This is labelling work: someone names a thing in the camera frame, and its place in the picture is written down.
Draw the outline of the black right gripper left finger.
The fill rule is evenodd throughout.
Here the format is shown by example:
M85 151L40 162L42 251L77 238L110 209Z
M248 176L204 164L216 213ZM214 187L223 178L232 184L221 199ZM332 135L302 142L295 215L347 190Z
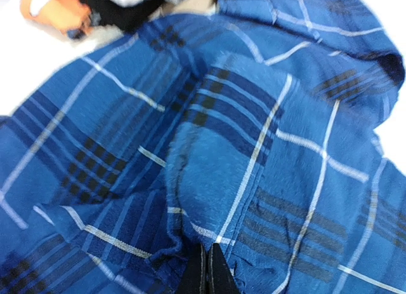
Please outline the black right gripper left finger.
M181 293L205 294L206 293L206 249L198 244L187 263L181 279Z

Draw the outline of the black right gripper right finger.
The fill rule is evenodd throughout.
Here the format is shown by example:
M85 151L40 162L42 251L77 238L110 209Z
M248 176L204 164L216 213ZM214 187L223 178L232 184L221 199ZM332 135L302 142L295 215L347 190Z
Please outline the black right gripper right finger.
M210 294L239 294L224 254L218 243L214 243L207 256L207 292Z

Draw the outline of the blue plaid flannel shirt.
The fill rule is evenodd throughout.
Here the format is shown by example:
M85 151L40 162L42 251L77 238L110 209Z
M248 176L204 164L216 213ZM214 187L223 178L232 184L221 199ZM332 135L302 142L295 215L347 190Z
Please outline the blue plaid flannel shirt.
M66 65L1 125L2 293L404 293L405 79L361 0L217 0Z

